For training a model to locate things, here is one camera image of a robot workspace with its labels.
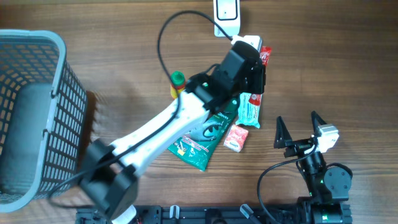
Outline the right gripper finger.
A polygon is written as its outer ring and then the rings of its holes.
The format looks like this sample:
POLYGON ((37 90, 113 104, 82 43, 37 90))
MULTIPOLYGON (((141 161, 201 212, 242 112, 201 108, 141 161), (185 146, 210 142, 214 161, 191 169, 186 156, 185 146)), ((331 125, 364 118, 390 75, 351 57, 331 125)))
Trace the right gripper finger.
POLYGON ((276 132, 274 140, 274 148, 281 149, 290 147, 293 144, 292 137, 281 116, 276 119, 276 132))
POLYGON ((311 112, 312 126, 314 131, 314 136, 321 136, 321 130, 327 127, 327 123, 320 117, 316 111, 311 112))

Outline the red snack bar wrapper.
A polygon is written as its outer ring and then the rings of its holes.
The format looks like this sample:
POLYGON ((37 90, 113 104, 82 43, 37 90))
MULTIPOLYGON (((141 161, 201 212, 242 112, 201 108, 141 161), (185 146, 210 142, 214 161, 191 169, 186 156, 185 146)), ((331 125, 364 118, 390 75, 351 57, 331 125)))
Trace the red snack bar wrapper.
MULTIPOLYGON (((269 61, 269 57, 271 55, 272 52, 272 48, 268 47, 268 46, 262 46, 261 47, 261 51, 260 51, 260 58, 262 60, 262 64, 264 67, 267 67, 268 61, 269 61)), ((255 106, 260 106, 261 105, 261 99, 262 99, 262 95, 258 95, 258 94, 252 94, 249 102, 250 104, 253 104, 255 106)))

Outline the light green tissue packet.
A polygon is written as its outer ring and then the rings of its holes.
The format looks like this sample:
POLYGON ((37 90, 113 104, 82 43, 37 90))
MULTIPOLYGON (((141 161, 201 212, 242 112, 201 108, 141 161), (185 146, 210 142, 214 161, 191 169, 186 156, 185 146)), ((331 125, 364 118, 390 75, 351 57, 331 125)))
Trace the light green tissue packet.
POLYGON ((262 95, 242 93, 239 96, 238 119, 235 125, 254 126, 260 128, 259 115, 262 95))

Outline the red white small packet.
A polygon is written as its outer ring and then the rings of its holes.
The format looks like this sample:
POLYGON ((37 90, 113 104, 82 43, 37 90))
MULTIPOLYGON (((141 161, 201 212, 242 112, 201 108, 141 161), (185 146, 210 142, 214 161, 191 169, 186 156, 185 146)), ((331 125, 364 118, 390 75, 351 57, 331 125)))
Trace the red white small packet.
POLYGON ((234 152, 240 152, 243 149, 249 131, 233 124, 224 140, 223 145, 234 152))

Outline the red yellow sauce bottle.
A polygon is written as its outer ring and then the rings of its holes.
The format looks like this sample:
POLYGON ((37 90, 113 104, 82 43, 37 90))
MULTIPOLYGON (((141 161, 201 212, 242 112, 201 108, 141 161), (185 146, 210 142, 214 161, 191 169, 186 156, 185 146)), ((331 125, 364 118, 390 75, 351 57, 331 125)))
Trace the red yellow sauce bottle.
POLYGON ((180 71, 174 71, 171 74, 172 85, 170 86, 170 95, 173 99, 176 99, 179 94, 185 89, 185 76, 180 71))

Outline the green 3M glove packet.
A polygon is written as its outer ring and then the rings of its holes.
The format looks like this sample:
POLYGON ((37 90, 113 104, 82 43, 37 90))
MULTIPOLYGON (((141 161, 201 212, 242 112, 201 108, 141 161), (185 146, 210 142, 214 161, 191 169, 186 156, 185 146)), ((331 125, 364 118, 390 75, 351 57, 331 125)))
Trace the green 3M glove packet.
POLYGON ((185 163, 205 171, 217 145, 237 116, 239 102, 238 98, 233 98, 223 111, 178 138, 168 150, 185 163))

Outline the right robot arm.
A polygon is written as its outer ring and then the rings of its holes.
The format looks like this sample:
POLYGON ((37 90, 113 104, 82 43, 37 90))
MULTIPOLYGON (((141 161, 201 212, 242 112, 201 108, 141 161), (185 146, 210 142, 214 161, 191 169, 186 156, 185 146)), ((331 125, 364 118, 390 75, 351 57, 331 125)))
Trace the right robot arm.
POLYGON ((313 135, 294 141, 279 116, 276 121, 274 147, 284 148, 284 156, 297 157, 309 196, 300 197, 286 210, 278 213, 283 223, 352 223, 349 199, 352 184, 351 169, 340 163, 327 164, 323 154, 333 148, 339 138, 339 130, 324 121, 316 111, 311 113, 313 135))

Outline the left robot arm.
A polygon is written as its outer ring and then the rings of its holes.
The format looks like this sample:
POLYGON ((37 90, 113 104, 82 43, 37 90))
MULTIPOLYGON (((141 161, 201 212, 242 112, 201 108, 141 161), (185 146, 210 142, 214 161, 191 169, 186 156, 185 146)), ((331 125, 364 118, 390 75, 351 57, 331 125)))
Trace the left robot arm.
POLYGON ((78 183, 107 221, 129 223, 135 218, 139 178, 173 142, 240 93, 264 92, 260 51, 260 44, 247 39, 233 41, 210 75, 192 76, 179 97, 145 125, 109 145, 97 139, 88 146, 78 183))

